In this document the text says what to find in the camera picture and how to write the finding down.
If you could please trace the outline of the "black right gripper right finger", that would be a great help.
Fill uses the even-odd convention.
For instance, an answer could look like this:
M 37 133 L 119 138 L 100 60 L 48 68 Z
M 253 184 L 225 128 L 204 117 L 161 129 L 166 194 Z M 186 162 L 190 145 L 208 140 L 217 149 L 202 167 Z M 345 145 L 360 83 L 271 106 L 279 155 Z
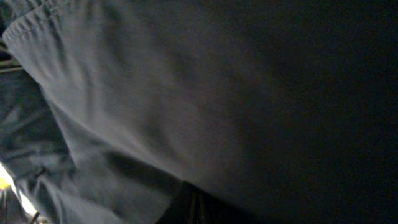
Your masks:
M 249 218 L 237 208 L 196 191 L 196 224 L 245 224 Z

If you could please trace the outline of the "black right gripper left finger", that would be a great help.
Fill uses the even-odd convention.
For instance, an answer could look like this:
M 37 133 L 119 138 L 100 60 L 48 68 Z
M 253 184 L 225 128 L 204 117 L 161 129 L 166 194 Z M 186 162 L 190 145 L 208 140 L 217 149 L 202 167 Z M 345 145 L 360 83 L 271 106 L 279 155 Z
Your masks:
M 183 182 L 178 193 L 172 199 L 165 213 L 156 224 L 184 224 L 189 218 L 190 207 L 196 188 L 188 182 Z

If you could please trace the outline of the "navy blue shorts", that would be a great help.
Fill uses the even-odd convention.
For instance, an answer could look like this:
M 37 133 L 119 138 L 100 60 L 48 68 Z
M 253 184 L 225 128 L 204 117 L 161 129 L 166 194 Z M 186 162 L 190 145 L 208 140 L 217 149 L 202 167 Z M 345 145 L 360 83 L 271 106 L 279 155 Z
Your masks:
M 397 222 L 396 1 L 2 1 L 1 164 L 50 223 Z

